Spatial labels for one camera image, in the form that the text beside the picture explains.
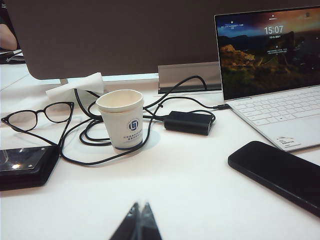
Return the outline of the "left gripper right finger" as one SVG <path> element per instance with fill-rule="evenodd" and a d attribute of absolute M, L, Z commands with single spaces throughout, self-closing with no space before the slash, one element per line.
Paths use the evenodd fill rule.
<path fill-rule="evenodd" d="M 148 202 L 139 214 L 136 224 L 137 240 L 162 240 L 154 214 Z"/>

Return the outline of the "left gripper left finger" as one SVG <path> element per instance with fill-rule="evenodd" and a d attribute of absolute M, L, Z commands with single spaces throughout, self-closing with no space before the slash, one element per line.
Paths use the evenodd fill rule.
<path fill-rule="evenodd" d="M 138 225 L 140 220 L 139 203 L 135 202 L 122 222 L 109 238 L 110 240 L 137 240 L 138 239 Z"/>

